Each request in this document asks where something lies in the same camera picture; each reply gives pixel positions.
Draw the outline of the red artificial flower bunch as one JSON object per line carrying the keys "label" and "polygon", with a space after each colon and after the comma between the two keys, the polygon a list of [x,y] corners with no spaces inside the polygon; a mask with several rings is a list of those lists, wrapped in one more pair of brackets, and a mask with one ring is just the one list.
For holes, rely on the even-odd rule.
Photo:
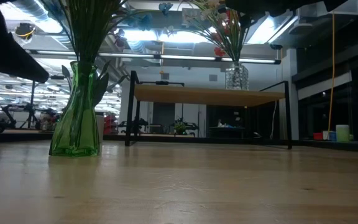
{"label": "red artificial flower bunch", "polygon": [[214,50],[218,57],[230,57],[230,41],[229,41],[229,22],[226,10],[225,13],[216,14],[213,19],[213,27],[215,29],[211,34],[213,43],[216,45]]}

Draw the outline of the green glass vase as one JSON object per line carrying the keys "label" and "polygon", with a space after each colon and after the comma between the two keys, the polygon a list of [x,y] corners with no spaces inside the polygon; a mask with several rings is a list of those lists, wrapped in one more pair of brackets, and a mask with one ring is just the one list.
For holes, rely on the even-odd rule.
{"label": "green glass vase", "polygon": [[96,67],[89,62],[72,62],[73,86],[50,144],[50,156],[97,156],[99,133],[94,110],[97,91]]}

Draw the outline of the wooden shelf with black legs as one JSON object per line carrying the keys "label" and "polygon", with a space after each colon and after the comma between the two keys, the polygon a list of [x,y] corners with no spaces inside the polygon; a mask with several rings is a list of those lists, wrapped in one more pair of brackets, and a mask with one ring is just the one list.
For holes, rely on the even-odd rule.
{"label": "wooden shelf with black legs", "polygon": [[127,126],[124,138],[126,146],[130,145],[132,134],[137,136],[141,101],[253,107],[284,99],[286,104],[286,127],[288,128],[287,140],[285,142],[287,143],[287,149],[292,149],[289,82],[286,80],[259,91],[187,88],[177,86],[169,87],[167,85],[157,85],[155,83],[144,85],[139,81],[137,72],[133,70],[130,73],[129,83]]}

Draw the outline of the clear glass vase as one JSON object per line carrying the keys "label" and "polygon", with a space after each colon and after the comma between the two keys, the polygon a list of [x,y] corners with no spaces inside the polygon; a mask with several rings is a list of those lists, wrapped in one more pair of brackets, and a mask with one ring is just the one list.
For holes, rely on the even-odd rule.
{"label": "clear glass vase", "polygon": [[226,70],[226,89],[248,90],[249,71],[240,62],[233,62]]}

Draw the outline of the black aluminium table frame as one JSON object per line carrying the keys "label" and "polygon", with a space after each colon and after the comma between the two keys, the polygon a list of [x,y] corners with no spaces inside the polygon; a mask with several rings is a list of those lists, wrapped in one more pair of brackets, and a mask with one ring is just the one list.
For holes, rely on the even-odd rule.
{"label": "black aluminium table frame", "polygon": [[[41,141],[51,140],[51,133],[0,133],[0,142],[19,142],[19,141]],[[162,136],[139,136],[131,137],[130,142],[175,142],[175,143],[195,143],[195,144],[250,144],[261,146],[284,146],[288,147],[287,140],[268,140],[268,139],[230,139],[230,138],[184,138],[184,137],[162,137]],[[339,151],[358,152],[358,143],[351,142],[331,142],[331,141],[295,141],[291,146],[308,146],[324,149],[334,149]]]}

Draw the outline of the red background equipment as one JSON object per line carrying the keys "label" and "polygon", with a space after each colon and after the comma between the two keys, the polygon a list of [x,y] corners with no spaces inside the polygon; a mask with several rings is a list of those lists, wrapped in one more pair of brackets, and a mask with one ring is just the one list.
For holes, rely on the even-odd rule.
{"label": "red background equipment", "polygon": [[116,135],[117,131],[117,118],[114,113],[108,114],[104,117],[104,134]]}

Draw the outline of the black background table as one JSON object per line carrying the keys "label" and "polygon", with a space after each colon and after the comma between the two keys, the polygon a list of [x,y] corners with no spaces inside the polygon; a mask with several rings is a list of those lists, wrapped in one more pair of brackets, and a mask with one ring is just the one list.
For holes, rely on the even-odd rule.
{"label": "black background table", "polygon": [[221,119],[218,120],[215,126],[208,128],[210,138],[244,139],[246,132],[246,128],[223,123]]}

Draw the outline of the black background rig frame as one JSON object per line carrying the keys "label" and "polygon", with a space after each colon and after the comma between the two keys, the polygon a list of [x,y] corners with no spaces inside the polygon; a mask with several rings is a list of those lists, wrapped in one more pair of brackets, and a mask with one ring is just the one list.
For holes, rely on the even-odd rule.
{"label": "black background rig frame", "polygon": [[35,83],[30,95],[37,129],[53,131],[60,120],[72,90],[70,75],[52,75],[45,83]]}

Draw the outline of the blue artificial flower bunch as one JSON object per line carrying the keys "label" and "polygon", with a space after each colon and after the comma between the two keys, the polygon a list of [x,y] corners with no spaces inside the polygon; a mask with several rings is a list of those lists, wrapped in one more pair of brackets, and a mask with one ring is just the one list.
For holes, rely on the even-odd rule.
{"label": "blue artificial flower bunch", "polygon": [[[44,8],[48,11],[50,16],[52,16],[55,20],[58,21],[63,31],[67,34],[68,39],[71,43],[69,37],[68,23],[67,20],[65,19],[65,16],[63,15],[62,8],[58,5],[58,0],[39,0],[39,1],[43,4]],[[150,29],[150,25],[152,21],[152,13],[154,12],[153,10],[129,9],[127,7],[124,7],[125,3],[128,2],[128,0],[115,0],[115,1],[116,1],[116,8],[112,13],[106,36],[119,24],[127,24],[130,27],[136,27],[140,30]]]}

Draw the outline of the white artificial flower bunch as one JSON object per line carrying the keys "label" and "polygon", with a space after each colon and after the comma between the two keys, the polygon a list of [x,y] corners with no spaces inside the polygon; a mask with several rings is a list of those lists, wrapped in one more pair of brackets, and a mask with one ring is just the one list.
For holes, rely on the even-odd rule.
{"label": "white artificial flower bunch", "polygon": [[227,9],[224,0],[182,0],[189,6],[194,6],[196,12],[189,12],[185,15],[186,22],[195,28],[194,34],[204,37],[213,43],[211,38],[213,27],[213,19],[216,14],[225,13]]}

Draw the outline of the black ceiling device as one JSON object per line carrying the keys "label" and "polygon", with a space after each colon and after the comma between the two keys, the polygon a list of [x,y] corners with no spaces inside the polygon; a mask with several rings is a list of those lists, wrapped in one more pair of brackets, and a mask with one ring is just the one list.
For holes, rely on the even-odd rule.
{"label": "black ceiling device", "polygon": [[18,36],[21,39],[30,40],[35,31],[36,31],[36,26],[30,23],[23,22],[16,27],[14,33],[16,36]]}

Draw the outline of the long ceiling light bar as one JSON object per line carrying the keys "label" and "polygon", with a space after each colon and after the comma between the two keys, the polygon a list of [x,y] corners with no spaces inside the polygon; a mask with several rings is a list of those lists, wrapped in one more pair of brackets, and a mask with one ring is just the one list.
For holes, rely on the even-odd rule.
{"label": "long ceiling light bar", "polygon": [[[58,51],[58,50],[37,50],[25,49],[28,54],[32,55],[56,55],[56,56],[71,56],[74,57],[75,53],[71,51]],[[137,53],[108,53],[99,52],[99,57],[112,57],[112,58],[139,58],[139,59],[157,59],[157,60],[196,60],[204,62],[233,62],[228,57],[208,57],[208,56],[194,56],[194,55],[167,55],[167,54],[137,54]],[[240,58],[240,63],[254,63],[254,64],[281,64],[279,59],[263,59],[263,58]]]}

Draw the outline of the light green cylinder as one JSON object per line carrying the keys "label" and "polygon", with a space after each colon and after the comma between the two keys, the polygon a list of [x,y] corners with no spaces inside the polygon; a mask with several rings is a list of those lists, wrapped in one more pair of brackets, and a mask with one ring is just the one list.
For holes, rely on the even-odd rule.
{"label": "light green cylinder", "polygon": [[336,141],[337,142],[350,141],[349,125],[347,124],[336,125]]}

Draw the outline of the green plant in white pot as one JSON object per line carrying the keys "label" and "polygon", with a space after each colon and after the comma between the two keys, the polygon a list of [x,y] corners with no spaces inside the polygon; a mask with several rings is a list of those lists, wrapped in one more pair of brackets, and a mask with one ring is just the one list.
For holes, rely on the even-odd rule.
{"label": "green plant in white pot", "polygon": [[72,90],[65,107],[61,121],[72,121],[70,133],[74,137],[80,135],[80,128],[84,127],[83,120],[89,118],[92,124],[96,123],[94,115],[85,115],[86,111],[94,112],[94,107],[102,100],[105,92],[111,92],[112,89],[120,84],[126,77],[121,76],[113,84],[109,85],[108,67],[111,62],[107,61],[100,73],[97,72],[97,66],[88,62],[73,61],[70,63],[73,76],[65,66],[62,66],[63,75],[70,75],[72,80]]}

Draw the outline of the background robot workstation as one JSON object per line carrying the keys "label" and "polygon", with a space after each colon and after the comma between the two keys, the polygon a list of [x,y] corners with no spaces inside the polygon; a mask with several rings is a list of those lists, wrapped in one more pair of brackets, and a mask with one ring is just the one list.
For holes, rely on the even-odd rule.
{"label": "background robot workstation", "polygon": [[60,118],[53,108],[38,108],[30,103],[2,106],[1,111],[4,115],[0,122],[7,129],[53,131]]}

